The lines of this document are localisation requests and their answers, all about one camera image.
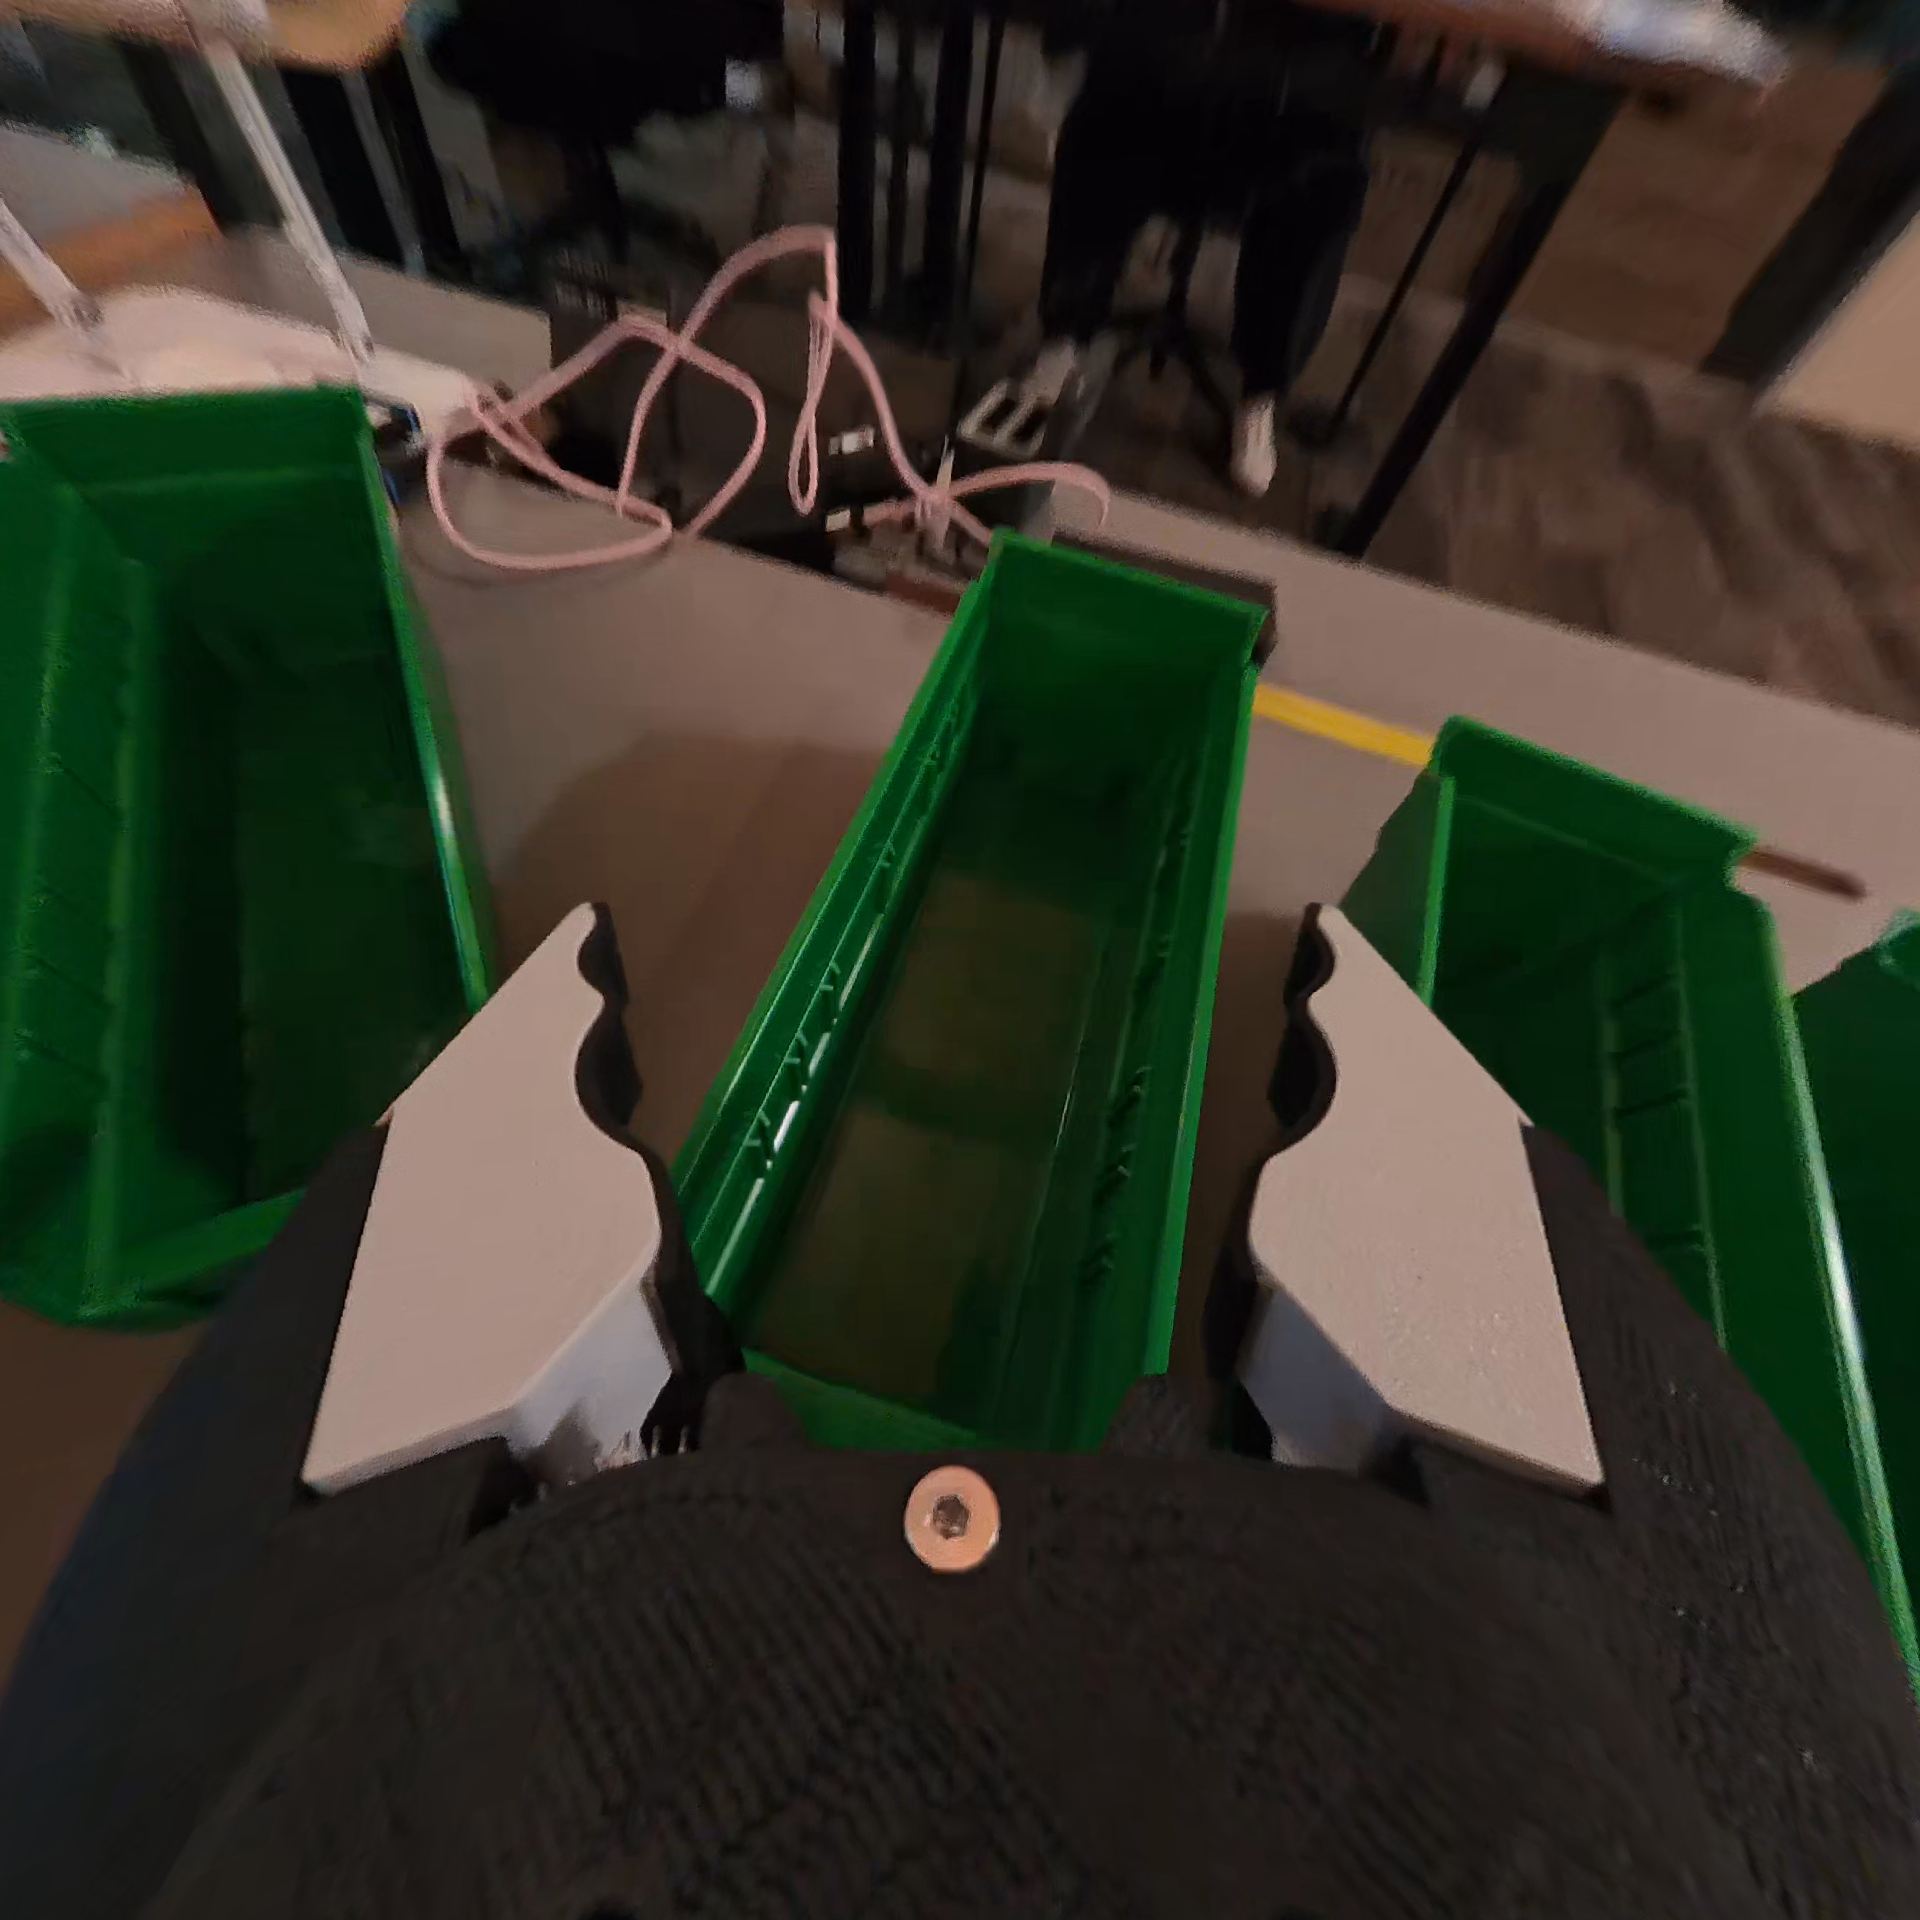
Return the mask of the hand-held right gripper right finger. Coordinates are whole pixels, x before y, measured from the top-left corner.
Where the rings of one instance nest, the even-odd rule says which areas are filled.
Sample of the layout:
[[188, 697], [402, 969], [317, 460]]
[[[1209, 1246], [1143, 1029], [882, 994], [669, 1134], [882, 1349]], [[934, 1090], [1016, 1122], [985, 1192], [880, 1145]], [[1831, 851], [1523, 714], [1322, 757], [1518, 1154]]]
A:
[[1593, 1492], [1526, 1115], [1344, 907], [1295, 925], [1263, 1101], [1209, 1293], [1234, 1447], [1381, 1477], [1433, 1445]]

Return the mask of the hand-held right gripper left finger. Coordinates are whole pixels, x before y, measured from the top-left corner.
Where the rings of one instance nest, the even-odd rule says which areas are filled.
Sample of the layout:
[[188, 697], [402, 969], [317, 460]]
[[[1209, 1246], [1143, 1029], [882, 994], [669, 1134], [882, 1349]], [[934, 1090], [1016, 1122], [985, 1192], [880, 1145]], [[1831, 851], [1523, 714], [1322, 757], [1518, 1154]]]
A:
[[701, 1445], [741, 1349], [634, 1135], [621, 1011], [611, 907], [583, 901], [389, 1104], [306, 1490], [473, 1445], [576, 1485]]

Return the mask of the green plastic bin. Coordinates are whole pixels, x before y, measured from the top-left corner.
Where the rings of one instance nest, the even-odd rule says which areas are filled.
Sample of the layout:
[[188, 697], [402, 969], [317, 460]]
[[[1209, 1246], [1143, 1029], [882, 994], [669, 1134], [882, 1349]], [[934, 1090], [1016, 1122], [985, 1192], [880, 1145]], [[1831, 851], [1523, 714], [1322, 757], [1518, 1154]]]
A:
[[1709, 1319], [1874, 1573], [1916, 1678], [1916, 1549], [1753, 836], [1464, 714], [1346, 922], [1572, 1145]]
[[993, 539], [675, 1167], [827, 1447], [1094, 1452], [1163, 1373], [1268, 595]]
[[0, 1286], [221, 1300], [495, 992], [356, 395], [6, 408]]
[[1863, 1552], [1916, 1674], [1920, 1622], [1920, 916], [1794, 994], [1843, 1257], [1843, 1392]]

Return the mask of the yellow tape strip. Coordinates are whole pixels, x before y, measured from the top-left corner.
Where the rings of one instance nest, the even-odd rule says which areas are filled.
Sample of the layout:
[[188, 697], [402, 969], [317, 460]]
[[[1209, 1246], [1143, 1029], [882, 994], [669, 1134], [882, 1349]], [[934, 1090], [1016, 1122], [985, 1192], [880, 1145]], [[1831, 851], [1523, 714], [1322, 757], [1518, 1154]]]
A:
[[1307, 697], [1295, 687], [1258, 683], [1255, 721], [1277, 723], [1295, 737], [1315, 737], [1357, 757], [1381, 757], [1386, 766], [1421, 772], [1433, 753], [1429, 731], [1383, 723], [1373, 714]]

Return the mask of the black metal rack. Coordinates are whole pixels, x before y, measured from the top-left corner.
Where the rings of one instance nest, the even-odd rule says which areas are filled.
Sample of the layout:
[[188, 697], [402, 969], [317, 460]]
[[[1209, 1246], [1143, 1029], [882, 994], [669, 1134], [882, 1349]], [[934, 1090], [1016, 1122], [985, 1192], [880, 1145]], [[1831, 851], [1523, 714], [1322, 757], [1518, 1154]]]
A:
[[827, 5], [839, 285], [851, 325], [965, 356], [1011, 5]]

